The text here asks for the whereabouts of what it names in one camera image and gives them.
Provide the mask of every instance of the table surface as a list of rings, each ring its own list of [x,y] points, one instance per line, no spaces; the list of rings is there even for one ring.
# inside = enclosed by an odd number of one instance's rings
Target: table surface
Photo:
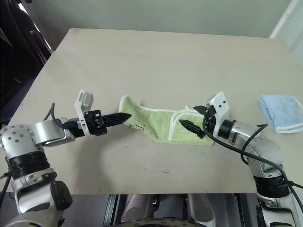
[[[117,112],[125,94],[147,107],[179,110],[224,91],[231,119],[262,124],[260,95],[293,95],[303,103],[302,86],[303,73],[279,40],[73,28],[11,124],[42,120],[51,102],[57,117],[76,117],[80,89],[94,94],[92,110],[102,114]],[[267,127],[265,134],[283,149],[288,178],[303,184],[303,132],[278,136]],[[73,194],[255,192],[250,169],[233,151],[160,144],[125,125],[45,153]],[[4,152],[0,159],[6,172]]]

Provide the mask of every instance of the wire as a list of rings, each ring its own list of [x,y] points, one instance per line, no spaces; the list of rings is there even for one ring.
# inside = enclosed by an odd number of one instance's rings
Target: wire
[[[49,111],[48,111],[47,115],[45,116],[45,118],[43,119],[43,121],[46,121],[47,118],[51,115],[53,105],[55,105],[55,103],[52,103],[52,106],[51,106],[51,108],[49,109]]]
[[[11,179],[11,175],[10,175],[10,173],[8,173],[8,177],[6,178],[6,182],[5,182],[4,186],[3,186],[3,189],[2,189],[2,192],[1,192],[1,196],[0,196],[0,210],[1,210],[1,205],[2,205],[2,202],[4,200],[4,196],[5,196],[6,190],[8,189],[8,186],[9,186],[10,179]]]
[[[245,150],[246,147],[248,146],[248,144],[252,141],[252,139],[255,138],[256,135],[258,135],[263,129],[265,129],[265,128],[268,126],[268,124],[261,124],[261,125],[257,125],[257,126],[259,127],[259,129],[256,130],[256,131],[251,135],[251,137],[249,137],[249,139],[248,139],[248,140],[245,142],[245,144],[243,145],[242,150]],[[242,159],[242,161],[243,161],[245,164],[248,165],[248,161],[245,160],[243,154],[241,154],[241,159]]]
[[[43,119],[43,121],[46,121],[47,118],[49,116],[51,116],[52,119],[55,121],[55,124],[57,124],[60,128],[62,128],[62,123],[61,123],[61,121],[59,119],[55,118],[54,111],[55,111],[55,103],[52,103],[52,106],[51,106],[50,110],[48,111],[47,115],[45,116],[45,118]]]
[[[299,184],[294,183],[294,182],[292,182],[292,181],[289,181],[289,182],[290,182],[290,184],[291,184],[292,186],[296,186],[296,187],[298,187],[298,188],[302,188],[302,189],[303,189],[303,186],[302,186],[302,185],[299,185]]]
[[[58,125],[60,128],[62,128],[62,123],[59,119],[55,118],[55,103],[52,103],[52,107],[51,107],[51,116],[53,121],[55,121],[56,125]]]
[[[302,203],[301,203],[301,201],[300,201],[300,199],[299,199],[297,193],[295,192],[295,190],[294,190],[293,187],[292,187],[292,182],[289,181],[289,180],[287,179],[286,173],[284,172],[284,170],[283,170],[280,166],[278,166],[276,163],[271,162],[271,161],[269,161],[269,160],[267,160],[267,159],[265,159],[265,158],[262,158],[262,157],[253,155],[253,154],[248,153],[248,152],[246,152],[246,151],[244,151],[244,150],[240,150],[240,149],[238,149],[238,148],[235,148],[235,147],[233,147],[233,146],[231,146],[231,145],[229,145],[229,144],[227,144],[227,143],[224,143],[223,141],[217,139],[216,137],[214,137],[214,136],[207,130],[207,128],[206,128],[206,126],[205,126],[205,118],[203,119],[202,127],[203,127],[203,131],[206,133],[206,135],[207,135],[209,138],[211,138],[211,139],[212,139],[213,141],[215,141],[216,143],[222,145],[223,147],[228,148],[228,149],[230,149],[230,150],[233,150],[233,151],[235,151],[235,152],[237,152],[237,153],[239,153],[239,154],[243,154],[243,155],[245,155],[245,156],[247,156],[247,157],[253,158],[253,159],[257,160],[257,161],[264,162],[264,163],[266,163],[266,164],[268,164],[268,165],[270,165],[270,166],[276,168],[277,170],[279,170],[279,171],[281,172],[281,175],[283,176],[284,180],[288,183],[289,189],[292,191],[292,193],[293,193],[295,199],[297,200],[297,202],[298,202],[298,204],[299,204],[299,207],[300,207],[301,211],[303,212],[303,205],[302,205]]]
[[[8,175],[9,175],[9,172],[4,173],[2,176],[0,176],[0,180],[3,179],[4,177],[8,177]]]

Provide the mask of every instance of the blue towel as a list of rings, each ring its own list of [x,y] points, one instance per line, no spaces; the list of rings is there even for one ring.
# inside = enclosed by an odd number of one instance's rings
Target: blue towel
[[[276,134],[303,130],[303,107],[293,96],[276,95],[258,98],[263,114]]]

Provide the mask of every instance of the green towel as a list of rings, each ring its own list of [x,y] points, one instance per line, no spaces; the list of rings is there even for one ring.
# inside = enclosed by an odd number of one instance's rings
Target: green towel
[[[143,131],[156,142],[206,146],[211,146],[214,143],[207,136],[200,139],[180,124],[179,119],[185,119],[195,125],[202,125],[204,116],[196,110],[150,109],[136,105],[129,96],[123,96],[120,101],[119,112],[132,115],[124,124]]]

